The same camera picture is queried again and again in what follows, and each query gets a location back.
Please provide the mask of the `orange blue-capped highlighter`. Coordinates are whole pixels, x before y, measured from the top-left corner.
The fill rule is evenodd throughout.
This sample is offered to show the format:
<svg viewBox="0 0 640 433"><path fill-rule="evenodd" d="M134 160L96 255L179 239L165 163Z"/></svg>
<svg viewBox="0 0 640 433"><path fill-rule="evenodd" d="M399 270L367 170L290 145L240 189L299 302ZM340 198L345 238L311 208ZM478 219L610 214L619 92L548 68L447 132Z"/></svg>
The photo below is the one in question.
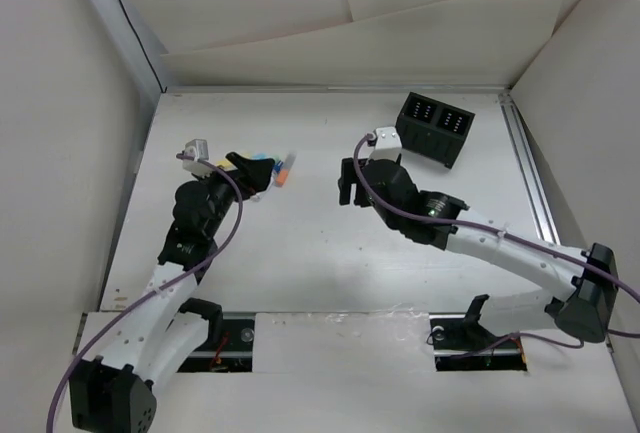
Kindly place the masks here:
<svg viewBox="0 0 640 433"><path fill-rule="evenodd" d="M287 154L285 159L280 163L280 166L277 169L277 174L274 179L274 183L277 187L283 187L289 177L291 169L295 163L297 158L297 153L295 151L291 151Z"/></svg>

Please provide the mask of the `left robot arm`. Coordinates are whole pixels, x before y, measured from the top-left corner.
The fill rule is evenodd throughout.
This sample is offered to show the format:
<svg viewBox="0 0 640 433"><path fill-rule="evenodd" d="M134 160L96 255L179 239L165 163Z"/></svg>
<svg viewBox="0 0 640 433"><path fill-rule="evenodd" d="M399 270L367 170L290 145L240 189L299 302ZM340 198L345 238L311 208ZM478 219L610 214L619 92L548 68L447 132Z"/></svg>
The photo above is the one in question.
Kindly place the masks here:
<svg viewBox="0 0 640 433"><path fill-rule="evenodd" d="M267 190L275 161L231 152L224 170L194 146L178 157L193 178L175 192L173 221L142 296L102 329L113 339L92 360L78 356L68 375L79 430L148 431L171 376L197 348L222 340L220 306L194 293L224 248L215 235L231 205Z"/></svg>

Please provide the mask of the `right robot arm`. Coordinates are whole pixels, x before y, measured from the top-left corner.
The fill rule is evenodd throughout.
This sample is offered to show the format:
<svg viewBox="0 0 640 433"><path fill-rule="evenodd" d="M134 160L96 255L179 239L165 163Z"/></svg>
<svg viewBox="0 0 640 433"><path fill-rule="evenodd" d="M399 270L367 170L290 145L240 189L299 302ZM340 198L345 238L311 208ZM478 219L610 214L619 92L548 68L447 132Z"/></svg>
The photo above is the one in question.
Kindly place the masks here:
<svg viewBox="0 0 640 433"><path fill-rule="evenodd" d="M601 343L620 288L615 255L519 237L450 195L420 190L398 160L341 162L339 202L373 208L406 239L481 260L536 285L532 299L476 296L456 326L473 346L519 330L556 327L584 343Z"/></svg>

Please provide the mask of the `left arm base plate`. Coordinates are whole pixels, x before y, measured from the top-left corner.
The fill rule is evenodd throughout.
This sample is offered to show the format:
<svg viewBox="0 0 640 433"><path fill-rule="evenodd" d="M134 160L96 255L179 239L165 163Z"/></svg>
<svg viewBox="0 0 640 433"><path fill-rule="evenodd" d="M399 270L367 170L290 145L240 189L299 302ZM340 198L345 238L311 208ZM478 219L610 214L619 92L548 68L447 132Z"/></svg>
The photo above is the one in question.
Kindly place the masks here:
<svg viewBox="0 0 640 433"><path fill-rule="evenodd" d="M180 373L250 373L255 340L254 314L225 313L215 342L197 348Z"/></svg>

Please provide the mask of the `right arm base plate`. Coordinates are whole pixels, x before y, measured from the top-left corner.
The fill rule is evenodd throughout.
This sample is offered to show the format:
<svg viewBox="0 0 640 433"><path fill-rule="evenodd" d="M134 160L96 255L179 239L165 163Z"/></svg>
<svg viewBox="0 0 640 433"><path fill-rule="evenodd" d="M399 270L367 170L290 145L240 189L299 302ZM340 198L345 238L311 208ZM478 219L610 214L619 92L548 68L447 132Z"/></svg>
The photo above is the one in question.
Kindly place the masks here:
<svg viewBox="0 0 640 433"><path fill-rule="evenodd" d="M429 316L426 343L433 349L437 372L528 370L522 347L509 335L496 336L464 313Z"/></svg>

